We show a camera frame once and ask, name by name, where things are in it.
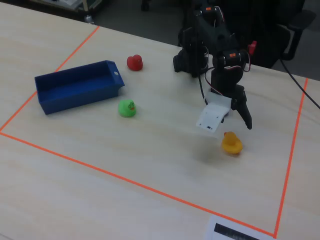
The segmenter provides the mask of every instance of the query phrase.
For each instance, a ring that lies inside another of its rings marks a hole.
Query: wooden table surface
[[[232,112],[213,138],[196,127],[198,81],[173,70],[179,47],[4,3],[0,30],[0,239],[203,239],[212,214],[319,239],[320,113],[286,73],[252,66],[252,130]],[[103,60],[120,97],[44,114],[35,76]],[[296,79],[320,102],[319,82]],[[121,118],[128,98],[137,115]],[[227,131],[237,157],[220,148]]]

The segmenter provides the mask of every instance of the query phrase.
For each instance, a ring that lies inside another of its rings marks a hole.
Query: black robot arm
[[[243,76],[249,54],[239,50],[238,42],[234,34],[229,32],[220,7],[213,6],[210,0],[198,1],[192,12],[191,27],[182,32],[181,44],[182,50],[173,58],[174,70],[198,77],[208,70],[205,53],[211,54],[214,66],[211,86],[232,99],[231,109],[237,110],[247,128],[252,129],[244,87],[237,84]]]

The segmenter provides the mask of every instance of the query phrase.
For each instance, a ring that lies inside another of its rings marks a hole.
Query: blue bin
[[[123,87],[116,64],[100,61],[34,78],[46,115],[118,96]]]

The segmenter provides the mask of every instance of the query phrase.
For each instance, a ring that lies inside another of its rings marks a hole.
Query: floor
[[[176,45],[183,19],[182,10],[177,7],[179,0],[152,0],[150,11],[148,12],[141,11],[141,1],[106,0],[107,4],[94,16],[94,22],[102,27]],[[286,65],[295,75],[320,80],[320,72],[318,70],[318,56],[320,56],[320,47],[318,45],[320,42],[320,1],[306,0],[304,8],[316,12],[318,17],[304,31],[295,58],[287,61]],[[273,69],[284,72],[280,62],[277,62]]]

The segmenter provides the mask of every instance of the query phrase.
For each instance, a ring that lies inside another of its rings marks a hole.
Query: orange boundary tape
[[[303,89],[305,91],[307,90],[308,81],[309,81],[309,79],[306,78],[305,82],[304,82],[304,87],[303,87]],[[304,105],[304,100],[305,100],[305,94],[302,93],[300,106],[299,106],[299,111],[298,111],[298,115],[296,116],[296,121],[295,121],[295,127],[294,127],[294,132],[293,132],[292,143],[291,143],[291,150],[290,150],[290,155],[289,155],[288,166],[286,168],[286,174],[285,174],[285,179],[284,179],[284,185],[283,185],[283,190],[282,190],[282,195],[281,195],[281,201],[280,201],[278,216],[276,218],[276,223],[275,223],[275,228],[274,228],[274,236],[273,237],[275,239],[278,236],[278,230],[279,230],[279,226],[280,226],[282,210],[283,210],[284,204],[285,204],[285,197],[286,197],[286,192],[287,192],[287,187],[288,187],[290,169],[291,169],[292,159],[294,157],[294,151],[295,151],[295,145],[296,145],[296,140],[297,140],[299,122],[300,122],[302,107]]]
[[[96,31],[100,28],[100,26],[97,26],[93,32],[90,33],[89,36],[86,37],[86,39],[64,60],[64,62],[54,71],[58,72],[65,64],[69,61],[70,58],[72,58],[73,55],[96,33]],[[37,95],[37,91],[35,91],[28,99],[25,101],[25,103],[4,123],[4,125],[0,128],[0,132],[18,115],[18,113],[31,101],[31,99]]]
[[[197,205],[197,204],[194,204],[194,203],[191,203],[191,202],[189,202],[189,201],[183,200],[183,199],[178,198],[178,197],[176,197],[176,196],[172,196],[172,195],[167,194],[167,193],[165,193],[165,192],[163,192],[163,191],[159,191],[159,190],[154,189],[154,188],[152,188],[152,187],[150,187],[150,186],[147,186],[147,185],[144,185],[144,184],[142,184],[142,183],[133,181],[133,180],[131,180],[131,179],[129,179],[129,178],[126,178],[126,177],[124,177],[124,176],[120,176],[120,175],[118,175],[118,174],[115,174],[115,173],[113,173],[113,172],[104,170],[104,169],[99,168],[99,167],[97,167],[97,166],[93,166],[93,165],[88,164],[88,163],[86,163],[86,162],[79,161],[79,160],[76,160],[76,159],[71,158],[71,157],[69,157],[69,156],[62,155],[62,154],[60,154],[60,153],[51,151],[51,150],[46,149],[46,148],[44,148],[44,147],[42,147],[42,146],[35,145],[35,144],[31,143],[31,142],[28,142],[28,141],[19,139],[19,138],[17,138],[17,137],[8,135],[8,134],[3,133],[3,132],[0,132],[0,135],[5,136],[5,137],[10,138],[10,139],[13,139],[13,140],[16,140],[16,141],[21,142],[21,143],[23,143],[23,144],[27,144],[27,145],[29,145],[29,146],[31,146],[31,147],[40,149],[40,150],[45,151],[45,152],[47,152],[47,153],[56,155],[56,156],[58,156],[58,157],[60,157],[60,158],[69,160],[69,161],[71,161],[71,162],[74,162],[74,163],[83,165],[83,166],[85,166],[85,167],[87,167],[87,168],[97,170],[97,171],[99,171],[99,172],[101,172],[101,173],[104,173],[104,174],[108,174],[108,175],[110,175],[110,176],[112,176],[112,177],[115,177],[115,178],[117,178],[117,179],[124,180],[124,181],[126,181],[126,182],[128,182],[128,183],[134,184],[134,185],[136,185],[136,186],[139,186],[139,187],[141,187],[141,188],[147,189],[147,190],[152,191],[152,192],[154,192],[154,193],[156,193],[156,194],[160,194],[160,195],[165,196],[165,197],[167,197],[167,198],[173,199],[173,200],[178,201],[178,202],[180,202],[180,203],[189,205],[189,206],[191,206],[191,207],[200,209],[200,210],[205,211],[205,212],[207,212],[207,213],[217,215],[217,216],[219,216],[219,217],[221,217],[221,218],[224,218],[224,219],[228,219],[228,220],[230,220],[230,221],[232,221],[232,222],[235,222],[235,223],[237,223],[237,224],[241,224],[241,225],[243,225],[243,226],[246,226],[246,227],[248,227],[248,228],[251,228],[251,229],[253,229],[253,230],[256,230],[256,231],[258,231],[258,232],[261,232],[261,233],[263,233],[263,234],[269,235],[269,236],[271,236],[271,237],[274,236],[273,233],[268,232],[268,231],[265,231],[265,230],[263,230],[263,229],[261,229],[261,228],[258,228],[258,227],[256,227],[256,226],[252,226],[252,225],[250,225],[250,224],[248,224],[248,223],[245,223],[245,222],[243,222],[243,221],[239,221],[239,220],[237,220],[237,219],[235,219],[235,218],[232,218],[232,217],[223,215],[223,214],[221,214],[221,213],[212,211],[212,210],[210,210],[210,209],[207,209],[207,208],[204,208],[204,207],[199,206],[199,205]]]
[[[97,26],[95,28],[95,30],[90,33],[90,35],[67,57],[67,59],[55,70],[55,72],[58,72],[65,64],[66,62],[96,33],[96,31],[99,29],[100,27]],[[305,80],[305,83],[304,83],[304,90],[307,89],[307,85],[308,85],[308,81],[309,79],[306,78]],[[287,170],[286,170],[286,174],[285,174],[285,180],[284,180],[284,185],[283,185],[283,190],[282,190],[282,195],[281,195],[281,201],[280,201],[280,206],[279,206],[279,210],[278,210],[278,215],[277,215],[277,219],[276,219],[276,224],[275,224],[275,229],[274,229],[274,233],[271,233],[271,232],[268,232],[268,231],[265,231],[261,228],[258,228],[256,226],[253,226],[253,225],[250,225],[248,223],[245,223],[243,221],[239,221],[235,218],[232,218],[232,217],[229,217],[229,216],[226,216],[226,215],[223,215],[221,213],[218,213],[218,212],[215,212],[215,211],[212,211],[208,208],[205,208],[205,207],[202,207],[202,206],[199,206],[197,204],[194,204],[192,202],[189,202],[189,201],[186,201],[186,200],[183,200],[181,198],[178,198],[178,197],[175,197],[173,195],[170,195],[170,194],[167,194],[165,192],[162,192],[162,191],[159,191],[155,188],[152,188],[150,186],[147,186],[147,185],[144,185],[142,183],[139,183],[139,182],[136,182],[136,181],[133,181],[129,178],[126,178],[124,176],[120,176],[118,174],[115,174],[113,172],[110,172],[110,171],[107,171],[107,170],[104,170],[102,168],[99,168],[97,166],[94,166],[94,165],[91,165],[91,164],[88,164],[86,162],[82,162],[82,161],[79,161],[79,160],[76,160],[74,158],[71,158],[71,157],[68,157],[68,156],[65,156],[65,155],[62,155],[60,153],[57,153],[57,152],[54,152],[54,151],[51,151],[49,149],[46,149],[44,147],[41,147],[41,146],[38,146],[38,145],[35,145],[31,142],[28,142],[28,141],[25,141],[25,140],[22,140],[20,138],[17,138],[17,137],[14,137],[14,136],[11,136],[11,135],[8,135],[6,133],[3,133],[2,130],[17,116],[17,114],[31,101],[31,99],[37,94],[37,92],[34,92],[28,99],[27,101],[8,119],[8,121],[5,122],[5,124],[0,128],[0,135],[4,136],[4,137],[7,137],[7,138],[10,138],[12,140],[15,140],[15,141],[18,141],[18,142],[21,142],[23,144],[26,144],[26,145],[29,145],[31,147],[34,147],[34,148],[37,148],[39,150],[42,150],[44,152],[47,152],[47,153],[50,153],[50,154],[53,154],[55,156],[58,156],[58,157],[61,157],[63,159],[66,159],[66,160],[69,160],[71,162],[74,162],[74,163],[77,163],[77,164],[80,164],[80,165],[83,165],[87,168],[91,168],[91,169],[94,169],[94,170],[97,170],[101,173],[104,173],[104,174],[108,174],[112,177],[115,177],[117,179],[120,179],[120,180],[123,180],[123,181],[126,181],[128,183],[131,183],[131,184],[134,184],[136,186],[139,186],[141,188],[144,188],[144,189],[147,189],[149,191],[152,191],[156,194],[160,194],[164,197],[167,197],[167,198],[170,198],[172,200],[175,200],[175,201],[178,201],[180,203],[183,203],[183,204],[186,204],[186,205],[189,205],[191,207],[194,207],[194,208],[197,208],[197,209],[200,209],[202,211],[205,211],[207,213],[210,213],[210,214],[213,214],[213,215],[216,215],[218,217],[221,217],[221,218],[224,218],[224,219],[227,219],[227,220],[230,220],[232,222],[235,222],[237,224],[240,224],[240,225],[243,225],[245,227],[248,227],[248,228],[251,228],[253,230],[256,230],[260,233],[263,233],[263,234],[266,234],[268,236],[271,236],[273,237],[274,239],[277,238],[278,236],[278,230],[279,230],[279,226],[280,226],[280,220],[281,220],[281,216],[282,216],[282,211],[283,211],[283,207],[284,207],[284,203],[285,203],[285,197],[286,197],[286,192],[287,192],[287,187],[288,187],[288,181],[289,181],[289,175],[290,175],[290,170],[291,170],[291,165],[292,165],[292,159],[293,159],[293,156],[294,156],[294,149],[295,149],[295,144],[296,144],[296,139],[297,139],[297,134],[298,134],[298,128],[299,128],[299,122],[300,122],[300,117],[301,117],[301,112],[302,112],[302,108],[303,108],[303,104],[304,104],[304,99],[305,99],[305,94],[302,93],[302,96],[301,96],[301,101],[300,101],[300,106],[299,106],[299,111],[298,111],[298,114],[297,114],[297,118],[296,118],[296,122],[295,122],[295,128],[294,128],[294,133],[293,133],[293,138],[292,138],[292,143],[291,143],[291,149],[290,149],[290,155],[289,155],[289,161],[288,161],[288,165],[287,165]]]

